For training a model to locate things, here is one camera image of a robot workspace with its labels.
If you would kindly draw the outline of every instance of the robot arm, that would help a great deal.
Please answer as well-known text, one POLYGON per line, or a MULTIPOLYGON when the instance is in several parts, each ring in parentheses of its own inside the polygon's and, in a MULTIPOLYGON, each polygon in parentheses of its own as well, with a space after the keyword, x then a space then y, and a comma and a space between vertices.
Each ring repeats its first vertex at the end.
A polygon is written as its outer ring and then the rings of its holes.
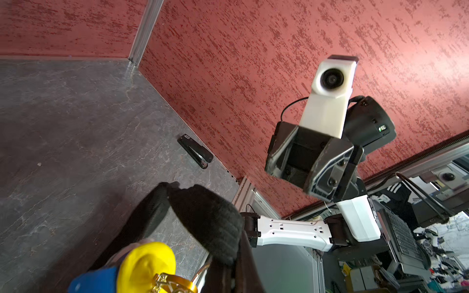
MULTIPOLYGON (((396 133, 373 98, 354 98, 357 103, 348 107, 357 64, 357 57, 332 55, 319 65, 299 125, 277 124, 265 171, 310 196, 334 201, 355 240, 364 242, 379 239, 381 232, 367 195, 360 195, 356 185, 356 168, 362 157, 391 142, 396 133)), ((324 221, 254 215, 244 215, 251 245, 278 243, 322 251, 333 247, 324 221)))

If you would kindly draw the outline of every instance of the mounted camera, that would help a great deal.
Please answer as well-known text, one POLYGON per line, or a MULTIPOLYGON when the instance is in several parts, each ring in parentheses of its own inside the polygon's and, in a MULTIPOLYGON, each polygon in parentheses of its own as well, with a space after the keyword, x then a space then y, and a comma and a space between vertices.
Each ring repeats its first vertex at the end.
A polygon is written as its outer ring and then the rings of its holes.
POLYGON ((319 64, 299 125, 279 122, 265 171, 323 201, 359 196, 356 168, 364 155, 396 137, 371 97, 350 99, 358 58, 332 55, 319 64), (350 102, 356 102, 348 109, 350 102))

